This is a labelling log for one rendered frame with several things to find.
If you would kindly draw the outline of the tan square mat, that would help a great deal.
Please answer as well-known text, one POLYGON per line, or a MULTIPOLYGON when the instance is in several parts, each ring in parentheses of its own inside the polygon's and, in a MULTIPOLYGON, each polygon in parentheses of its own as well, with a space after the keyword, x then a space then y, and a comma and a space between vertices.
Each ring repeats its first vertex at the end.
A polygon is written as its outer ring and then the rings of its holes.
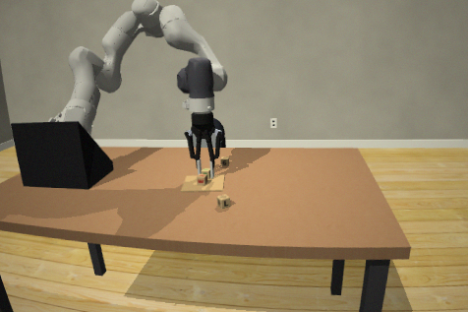
POLYGON ((181 192, 223 191, 224 175, 214 175, 213 178, 207 180, 206 185, 198 185, 197 176, 187 176, 181 192))

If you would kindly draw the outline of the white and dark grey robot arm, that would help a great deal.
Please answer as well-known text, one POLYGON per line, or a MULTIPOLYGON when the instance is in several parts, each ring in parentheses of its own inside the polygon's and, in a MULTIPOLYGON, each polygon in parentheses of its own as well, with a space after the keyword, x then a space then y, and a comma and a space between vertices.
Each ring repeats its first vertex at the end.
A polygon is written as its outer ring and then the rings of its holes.
POLYGON ((79 121, 90 133, 100 100, 99 89, 114 93, 120 88, 123 56, 143 31, 146 36, 164 36, 170 46, 202 57, 189 59, 187 67, 177 74, 177 87, 184 94, 190 93, 189 100, 182 102, 183 108, 194 114, 214 110, 214 92, 227 85, 226 70, 178 6, 159 5, 156 0, 134 0, 132 11, 124 13, 102 39, 104 59, 82 46, 71 52, 69 65, 75 79, 72 97, 59 116, 49 122, 79 121))

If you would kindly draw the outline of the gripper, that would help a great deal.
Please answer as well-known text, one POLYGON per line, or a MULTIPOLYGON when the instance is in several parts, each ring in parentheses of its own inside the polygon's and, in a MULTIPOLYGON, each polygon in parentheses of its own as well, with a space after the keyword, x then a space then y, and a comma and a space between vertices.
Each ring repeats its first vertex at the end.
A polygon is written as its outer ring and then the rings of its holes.
POLYGON ((202 164, 201 164, 201 143, 202 139, 206 140, 208 153, 209 153, 209 163, 210 163, 210 178, 214 177, 214 167, 215 163, 214 160, 219 158, 220 153, 220 136, 222 134, 222 130, 215 129, 213 124, 213 113, 207 114, 194 114, 192 113, 192 128, 191 130, 187 130, 185 132, 185 136, 188 141, 188 147, 190 152, 190 158, 196 160, 196 166, 198 169, 198 175, 201 174, 202 171, 202 164), (198 124, 198 125, 195 125, 198 124), (203 125, 206 124, 206 125, 203 125), (202 126, 203 125, 203 126, 202 126), (196 154, 194 150, 194 144, 192 139, 192 132, 197 137, 197 146, 196 146, 196 154), (211 142, 211 135, 215 132, 216 141, 215 141, 215 154, 213 152, 212 142, 211 142))

